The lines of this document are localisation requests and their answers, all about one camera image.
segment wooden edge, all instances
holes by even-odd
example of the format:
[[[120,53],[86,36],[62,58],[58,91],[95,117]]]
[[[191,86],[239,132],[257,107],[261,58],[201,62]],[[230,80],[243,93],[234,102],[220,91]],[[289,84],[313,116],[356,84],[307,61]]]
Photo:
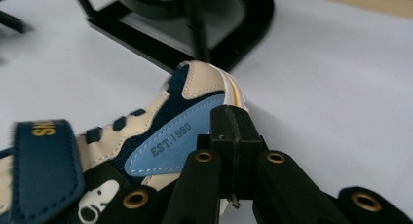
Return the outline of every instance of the wooden edge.
[[[413,19],[413,0],[331,0],[375,12]]]

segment blue and beige sneaker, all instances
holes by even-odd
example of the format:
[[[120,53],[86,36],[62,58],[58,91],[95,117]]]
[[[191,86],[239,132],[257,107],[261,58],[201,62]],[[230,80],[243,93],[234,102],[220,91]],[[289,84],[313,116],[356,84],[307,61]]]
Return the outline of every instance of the blue and beige sneaker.
[[[182,62],[165,89],[145,109],[74,138],[85,188],[82,187],[78,198],[58,216],[48,214],[48,207],[41,207],[22,195],[27,193],[23,188],[30,189],[29,182],[21,182],[16,187],[18,183],[14,180],[22,181],[16,173],[27,167],[23,162],[16,162],[17,157],[30,158],[29,152],[16,152],[18,149],[13,151],[13,148],[0,152],[0,223],[61,220],[96,223],[123,188],[143,184],[160,191],[171,184],[179,176],[187,155],[196,149],[198,134],[209,132],[210,110],[219,105],[246,109],[244,102],[239,85],[228,73],[199,61]],[[44,129],[36,132],[51,133]],[[45,158],[46,166],[31,165],[29,170],[47,167],[50,169],[42,172],[53,173],[58,165],[47,165],[47,161]],[[55,183],[59,182],[45,181],[45,187],[39,188],[41,191],[31,193],[47,197],[48,192],[53,192],[48,190],[58,189]],[[50,208],[57,206],[59,203],[53,203]]]

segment white table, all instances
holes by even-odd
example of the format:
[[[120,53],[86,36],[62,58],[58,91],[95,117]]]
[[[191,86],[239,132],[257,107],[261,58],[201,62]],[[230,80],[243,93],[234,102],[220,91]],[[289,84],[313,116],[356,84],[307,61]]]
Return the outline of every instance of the white table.
[[[232,71],[258,131],[328,194],[366,187],[413,218],[413,20],[276,2],[269,33]],[[32,27],[0,27],[2,149],[13,122],[64,118],[81,133],[144,107],[169,76],[91,29],[76,0],[4,0],[0,10]],[[253,223],[243,204],[221,223]]]

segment shoe strap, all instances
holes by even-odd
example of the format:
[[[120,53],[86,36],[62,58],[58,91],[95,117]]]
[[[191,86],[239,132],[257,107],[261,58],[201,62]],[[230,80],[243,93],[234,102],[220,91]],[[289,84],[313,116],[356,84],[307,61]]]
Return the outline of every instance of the shoe strap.
[[[13,222],[43,223],[79,199],[84,180],[67,121],[17,123],[14,144]]]

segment snoopy graphic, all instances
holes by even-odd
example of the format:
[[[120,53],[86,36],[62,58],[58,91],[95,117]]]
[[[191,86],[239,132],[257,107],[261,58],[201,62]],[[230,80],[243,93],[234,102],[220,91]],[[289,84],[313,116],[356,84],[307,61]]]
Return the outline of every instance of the snoopy graphic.
[[[119,190],[119,183],[107,180],[99,187],[88,191],[79,201],[78,216],[84,224],[94,224]]]

